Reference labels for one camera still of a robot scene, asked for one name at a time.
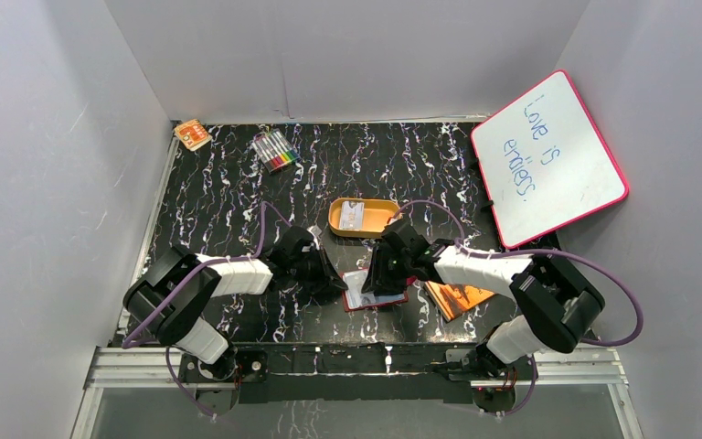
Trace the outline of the white credit card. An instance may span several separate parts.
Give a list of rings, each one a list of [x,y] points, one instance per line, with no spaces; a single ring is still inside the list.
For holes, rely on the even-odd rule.
[[[361,230],[364,225],[365,205],[363,201],[345,200],[341,204],[338,228]]]

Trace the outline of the red leather card holder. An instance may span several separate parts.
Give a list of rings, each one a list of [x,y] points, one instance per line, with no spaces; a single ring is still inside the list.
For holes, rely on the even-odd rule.
[[[406,303],[409,301],[409,293],[408,293],[407,289],[405,289],[400,294],[394,294],[394,295],[374,295],[373,293],[364,293],[364,294],[368,298],[369,304],[361,309],[357,309],[357,310],[353,310],[353,311],[369,309],[369,308],[376,308],[376,307],[387,306],[387,305],[398,305],[398,304],[403,304],[403,303]],[[343,293],[343,303],[344,303],[345,311],[352,312],[352,311],[348,311],[346,309],[344,293]]]

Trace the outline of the silver credit card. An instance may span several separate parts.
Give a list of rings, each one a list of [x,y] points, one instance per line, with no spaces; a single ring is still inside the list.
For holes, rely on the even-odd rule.
[[[347,286],[344,292],[346,309],[348,311],[353,311],[368,305],[369,300],[363,293],[363,286],[367,279],[367,270],[346,272],[342,277]]]

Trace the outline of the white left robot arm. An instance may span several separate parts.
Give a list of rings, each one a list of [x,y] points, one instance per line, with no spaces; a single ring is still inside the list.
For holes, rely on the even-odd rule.
[[[312,294],[346,289],[317,238],[291,226],[257,256],[213,257],[174,246],[127,290],[123,306],[140,322],[140,331],[196,357],[211,379],[226,380],[237,358],[228,340],[203,318],[207,303],[223,295],[264,294],[281,279]]]

